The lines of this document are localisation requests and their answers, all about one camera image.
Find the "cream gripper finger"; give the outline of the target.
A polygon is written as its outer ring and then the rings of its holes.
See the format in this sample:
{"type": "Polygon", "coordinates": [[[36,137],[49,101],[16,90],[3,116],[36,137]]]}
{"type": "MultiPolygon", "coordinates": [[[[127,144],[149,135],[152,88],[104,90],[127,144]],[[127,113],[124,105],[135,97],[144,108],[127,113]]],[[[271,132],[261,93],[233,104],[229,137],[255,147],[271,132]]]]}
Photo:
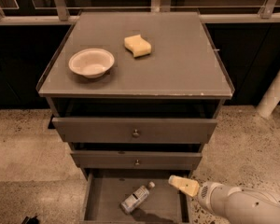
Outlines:
{"type": "Polygon", "coordinates": [[[177,175],[171,175],[168,179],[168,183],[190,197],[196,196],[200,188],[196,180],[177,175]]]}

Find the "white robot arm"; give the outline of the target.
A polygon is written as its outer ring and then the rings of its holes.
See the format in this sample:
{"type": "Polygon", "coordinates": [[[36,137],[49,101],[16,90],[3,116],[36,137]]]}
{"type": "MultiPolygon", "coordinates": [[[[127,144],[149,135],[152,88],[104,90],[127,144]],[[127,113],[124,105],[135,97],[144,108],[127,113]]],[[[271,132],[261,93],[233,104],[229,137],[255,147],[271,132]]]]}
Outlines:
{"type": "Polygon", "coordinates": [[[230,224],[280,224],[280,195],[270,191],[232,187],[218,182],[171,175],[168,183],[182,193],[197,197],[200,206],[230,224]]]}

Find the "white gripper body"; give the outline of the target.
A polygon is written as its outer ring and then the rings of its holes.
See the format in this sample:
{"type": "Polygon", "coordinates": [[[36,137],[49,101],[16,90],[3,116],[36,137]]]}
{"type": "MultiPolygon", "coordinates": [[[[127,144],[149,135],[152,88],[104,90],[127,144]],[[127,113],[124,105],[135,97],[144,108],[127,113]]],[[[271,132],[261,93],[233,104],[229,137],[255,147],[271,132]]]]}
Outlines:
{"type": "Polygon", "coordinates": [[[225,207],[229,197],[240,192],[239,187],[223,185],[217,182],[206,181],[199,188],[198,202],[200,206],[215,216],[225,216],[225,207]]]}

